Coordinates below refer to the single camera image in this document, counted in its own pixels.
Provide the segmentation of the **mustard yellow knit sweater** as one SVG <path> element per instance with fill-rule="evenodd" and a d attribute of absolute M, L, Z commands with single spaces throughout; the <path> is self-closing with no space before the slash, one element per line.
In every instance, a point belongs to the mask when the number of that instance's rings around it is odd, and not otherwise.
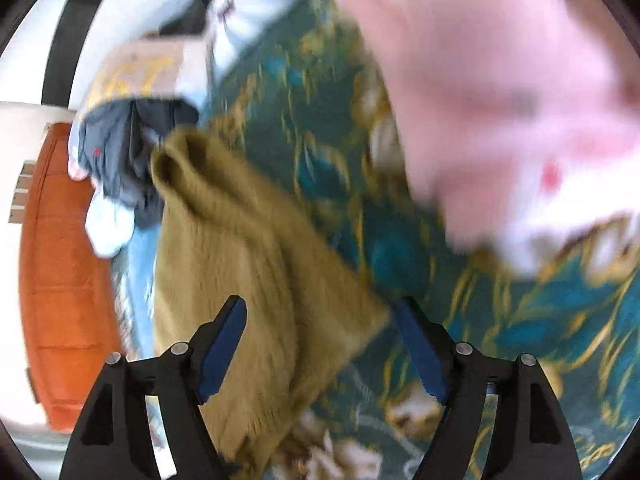
<path fill-rule="evenodd" d="M 238 477 L 257 479 L 300 414 L 385 327 L 388 309 L 288 194 L 218 139 L 178 128 L 151 172 L 164 201 L 156 348 L 190 338 L 230 296 L 245 300 L 241 341 L 202 413 Z"/>

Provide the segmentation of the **orange wooden headboard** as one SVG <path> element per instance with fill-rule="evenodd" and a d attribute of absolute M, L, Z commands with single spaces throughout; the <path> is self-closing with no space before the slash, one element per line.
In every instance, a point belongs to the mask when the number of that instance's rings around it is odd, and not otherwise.
<path fill-rule="evenodd" d="M 70 125 L 49 128 L 22 223 L 21 318 L 32 391 L 48 426 L 75 426 L 106 356 L 122 348 L 110 265 L 85 232 L 93 188 L 67 174 Z"/>

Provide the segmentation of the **grey shirt with red tag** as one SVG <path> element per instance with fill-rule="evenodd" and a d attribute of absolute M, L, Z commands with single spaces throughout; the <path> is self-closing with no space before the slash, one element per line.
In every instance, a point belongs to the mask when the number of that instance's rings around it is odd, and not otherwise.
<path fill-rule="evenodd" d="M 107 197 L 129 208 L 144 204 L 151 152 L 134 101 L 99 105 L 79 127 L 79 165 L 102 184 Z"/>

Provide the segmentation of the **black garment pile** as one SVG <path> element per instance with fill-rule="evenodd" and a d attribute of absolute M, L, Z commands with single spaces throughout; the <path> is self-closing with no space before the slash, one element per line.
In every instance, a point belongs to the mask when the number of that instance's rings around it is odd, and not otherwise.
<path fill-rule="evenodd" d="M 195 36 L 204 32 L 207 22 L 207 7 L 212 0 L 194 0 L 183 14 L 169 21 L 151 37 Z M 152 151 L 168 137 L 178 125 L 194 125 L 198 119 L 195 107 L 183 100 L 138 99 L 136 104 L 142 125 L 143 140 L 152 146 Z M 164 202 L 151 180 L 149 191 L 145 194 L 143 205 L 134 208 L 134 224 L 140 229 L 149 229 L 162 221 Z"/>

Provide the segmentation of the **pink folded garment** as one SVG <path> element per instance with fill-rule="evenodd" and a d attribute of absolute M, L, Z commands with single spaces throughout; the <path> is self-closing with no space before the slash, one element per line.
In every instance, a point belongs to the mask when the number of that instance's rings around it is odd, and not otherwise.
<path fill-rule="evenodd" d="M 639 258 L 639 61 L 599 0 L 335 0 L 382 73 L 411 196 L 536 275 Z"/>

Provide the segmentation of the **pink sweater with yellow letters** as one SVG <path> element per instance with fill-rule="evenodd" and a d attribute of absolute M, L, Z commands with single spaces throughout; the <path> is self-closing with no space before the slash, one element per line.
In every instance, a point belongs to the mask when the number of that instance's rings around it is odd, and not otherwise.
<path fill-rule="evenodd" d="M 202 107 L 213 87 L 213 44 L 203 36 L 143 37 L 122 44 L 104 58 L 78 113 L 137 99 L 183 100 Z"/>

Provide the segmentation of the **teal floral bed sheet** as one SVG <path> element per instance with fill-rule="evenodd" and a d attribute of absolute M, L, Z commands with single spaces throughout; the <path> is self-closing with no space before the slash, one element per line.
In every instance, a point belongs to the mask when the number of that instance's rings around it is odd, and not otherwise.
<path fill-rule="evenodd" d="M 578 240 L 536 280 L 486 254 L 452 252 L 434 214 L 379 176 L 357 101 L 359 41 L 331 0 L 299 0 L 220 85 L 212 128 L 293 194 L 330 246 L 386 300 L 488 356 L 536 356 L 580 468 L 597 479 L 639 418 L 639 237 L 615 222 Z"/>

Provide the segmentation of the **white glossy wardrobe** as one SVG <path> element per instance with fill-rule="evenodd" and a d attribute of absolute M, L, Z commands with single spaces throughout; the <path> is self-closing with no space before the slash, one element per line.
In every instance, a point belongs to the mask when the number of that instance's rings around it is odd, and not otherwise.
<path fill-rule="evenodd" d="M 3 102 L 76 108 L 111 48 L 157 27 L 177 0 L 36 0 L 1 48 Z"/>

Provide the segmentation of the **blue floral duvet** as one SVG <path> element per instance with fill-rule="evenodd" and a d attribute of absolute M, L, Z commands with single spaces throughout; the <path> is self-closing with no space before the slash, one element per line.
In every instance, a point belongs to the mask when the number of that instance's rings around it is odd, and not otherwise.
<path fill-rule="evenodd" d="M 89 180 L 85 231 L 116 278 L 118 331 L 134 359 L 154 353 L 154 268 L 163 200 L 151 154 L 179 126 L 205 122 L 216 85 L 296 0 L 169 0 L 151 25 L 114 47 L 90 84 L 68 140 L 67 171 Z"/>

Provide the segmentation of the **wall switch panel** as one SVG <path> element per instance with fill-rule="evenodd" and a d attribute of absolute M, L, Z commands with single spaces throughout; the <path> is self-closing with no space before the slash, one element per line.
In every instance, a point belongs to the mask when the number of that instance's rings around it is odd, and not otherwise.
<path fill-rule="evenodd" d="M 32 184 L 35 168 L 36 163 L 33 160 L 28 160 L 24 162 L 18 175 L 9 213 L 9 222 L 11 224 L 22 224 L 24 221 L 28 192 Z"/>

